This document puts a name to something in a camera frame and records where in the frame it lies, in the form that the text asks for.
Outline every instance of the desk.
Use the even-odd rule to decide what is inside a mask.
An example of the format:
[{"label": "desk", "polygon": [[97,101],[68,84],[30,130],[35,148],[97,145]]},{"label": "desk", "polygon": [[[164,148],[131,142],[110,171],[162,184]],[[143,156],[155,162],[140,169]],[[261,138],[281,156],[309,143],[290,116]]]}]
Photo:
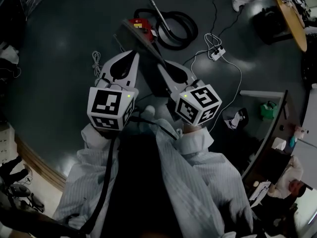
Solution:
[{"label": "desk", "polygon": [[297,17],[294,8],[287,6],[282,0],[276,0],[277,5],[282,12],[285,22],[290,30],[297,46],[303,52],[307,50],[307,40],[305,31]]},{"label": "desk", "polygon": [[[271,126],[258,149],[255,158],[249,164],[248,168],[242,174],[242,180],[245,185],[247,196],[250,197],[255,188],[253,183],[255,181],[266,181],[267,177],[264,177],[261,170],[263,170],[264,162],[267,163],[265,158],[272,153],[272,143],[276,137],[282,138],[287,141],[284,151],[279,151],[282,154],[291,155],[294,148],[291,148],[288,144],[290,137],[294,134],[294,129],[296,125],[300,125],[300,120],[296,114],[296,111],[293,106],[291,97],[288,95],[288,92],[261,92],[261,91],[240,91],[240,95],[249,96],[249,97],[258,97],[258,98],[268,98],[268,100],[279,100],[278,103],[278,115],[274,118],[271,123]],[[286,119],[284,115],[284,105],[287,105],[289,116]],[[286,165],[281,168],[281,173],[286,168]]]}]

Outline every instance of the white cable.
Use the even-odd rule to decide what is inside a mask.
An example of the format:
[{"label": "white cable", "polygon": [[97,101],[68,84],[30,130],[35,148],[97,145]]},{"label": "white cable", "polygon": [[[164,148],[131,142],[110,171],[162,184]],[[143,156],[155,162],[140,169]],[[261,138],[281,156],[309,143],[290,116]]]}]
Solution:
[{"label": "white cable", "polygon": [[0,69],[6,69],[6,70],[8,70],[8,71],[11,71],[11,72],[13,72],[13,78],[18,78],[18,77],[21,75],[22,70],[21,70],[21,68],[20,68],[20,67],[18,67],[18,66],[16,66],[16,67],[20,70],[19,75],[17,75],[16,77],[14,76],[14,71],[13,71],[13,70],[9,70],[9,69],[7,69],[7,68],[0,68]]},{"label": "white cable", "polygon": [[[209,39],[208,39],[208,36],[211,36],[211,37],[212,37],[213,39],[215,39],[218,43],[217,43],[216,45],[214,45],[214,44],[212,43],[212,40],[209,40]],[[194,64],[194,62],[196,61],[196,55],[199,54],[199,53],[208,51],[208,52],[207,52],[207,56],[208,56],[209,59],[212,59],[212,58],[211,58],[211,54],[210,54],[210,50],[212,50],[213,48],[216,48],[216,47],[218,47],[218,46],[220,46],[220,45],[222,44],[222,41],[221,41],[221,39],[220,39],[218,36],[216,36],[216,35],[214,35],[214,34],[210,34],[210,33],[207,33],[207,34],[204,35],[204,40],[205,40],[205,42],[206,42],[206,44],[207,44],[207,46],[208,46],[208,49],[207,49],[207,50],[200,50],[200,51],[198,51],[198,52],[195,54],[195,57],[194,57],[194,60],[193,60],[192,64],[190,65],[190,70],[191,70],[191,72],[193,73],[193,75],[194,75],[196,78],[197,78],[197,76],[196,76],[196,75],[194,74],[194,72],[193,72],[193,64]]]},{"label": "white cable", "polygon": [[224,111],[226,108],[228,108],[228,107],[234,102],[234,100],[236,99],[237,94],[238,94],[238,92],[239,92],[240,85],[241,85],[241,81],[242,81],[242,72],[241,72],[240,68],[239,68],[238,66],[236,66],[235,64],[233,64],[233,63],[227,61],[227,59],[224,58],[223,56],[221,56],[221,57],[222,57],[228,64],[231,64],[231,65],[235,66],[235,67],[239,70],[239,72],[240,72],[240,83],[239,83],[239,85],[238,85],[238,88],[237,88],[236,94],[234,95],[233,100],[219,112],[219,114],[218,114],[218,116],[217,116],[217,119],[216,119],[216,121],[214,122],[212,128],[210,129],[209,133],[212,131],[212,129],[213,129],[214,126],[216,125],[217,120],[218,120],[220,114],[222,113],[222,111]]},{"label": "white cable", "polygon": [[94,73],[96,77],[99,77],[101,72],[100,65],[99,65],[99,60],[101,55],[98,51],[93,51],[92,55],[94,60],[94,64],[93,64]]}]

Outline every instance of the white marker cube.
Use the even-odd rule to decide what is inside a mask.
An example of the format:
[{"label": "white marker cube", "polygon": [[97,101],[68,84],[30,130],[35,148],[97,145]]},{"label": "white marker cube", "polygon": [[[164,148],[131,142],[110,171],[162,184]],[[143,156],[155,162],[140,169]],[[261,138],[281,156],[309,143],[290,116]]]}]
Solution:
[{"label": "white marker cube", "polygon": [[87,115],[96,128],[123,130],[134,109],[134,92],[91,87]]},{"label": "white marker cube", "polygon": [[179,94],[175,112],[193,126],[212,119],[222,101],[211,85]]}]

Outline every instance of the black vacuum hose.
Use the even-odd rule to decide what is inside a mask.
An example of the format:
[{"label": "black vacuum hose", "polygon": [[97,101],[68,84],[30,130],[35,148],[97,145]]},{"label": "black vacuum hose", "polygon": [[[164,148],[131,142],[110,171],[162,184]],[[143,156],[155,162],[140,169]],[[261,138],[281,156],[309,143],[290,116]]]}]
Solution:
[{"label": "black vacuum hose", "polygon": [[[139,13],[141,12],[146,12],[146,13],[150,13],[152,15],[155,16],[157,23],[155,25],[155,28],[157,30],[157,32],[159,31],[159,26],[162,24],[162,19],[159,17],[159,14],[157,13],[156,10],[151,10],[151,9],[137,9],[134,12],[134,18],[140,18]],[[165,41],[163,41],[163,39],[158,35],[158,43],[160,43],[163,47],[170,49],[170,50],[183,50],[184,48],[188,47],[188,45],[194,40],[196,39],[196,37],[198,36],[198,27],[196,25],[196,23],[194,22],[194,20],[180,12],[180,11],[170,11],[170,12],[163,12],[161,11],[162,16],[164,17],[164,19],[166,20],[167,18],[171,18],[174,19],[176,22],[178,22],[185,30],[187,37],[186,38],[180,38],[178,36],[176,36],[171,30],[167,31],[168,34],[170,35],[171,38],[169,39],[174,39],[177,42],[180,43],[179,46],[172,46],[168,43],[166,43]],[[191,26],[192,30],[188,27],[187,23],[184,21],[185,18],[189,25]]]}]

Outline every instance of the white sneaker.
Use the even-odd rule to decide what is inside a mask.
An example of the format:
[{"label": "white sneaker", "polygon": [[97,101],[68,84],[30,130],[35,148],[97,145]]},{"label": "white sneaker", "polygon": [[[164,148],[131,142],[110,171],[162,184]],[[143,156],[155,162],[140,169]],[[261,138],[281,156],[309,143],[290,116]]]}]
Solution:
[{"label": "white sneaker", "polygon": [[237,0],[232,0],[232,8],[236,11],[239,12],[239,7],[240,3]]},{"label": "white sneaker", "polygon": [[146,106],[144,111],[149,112],[153,116],[155,115],[155,108],[153,106],[150,106],[150,105]]}]

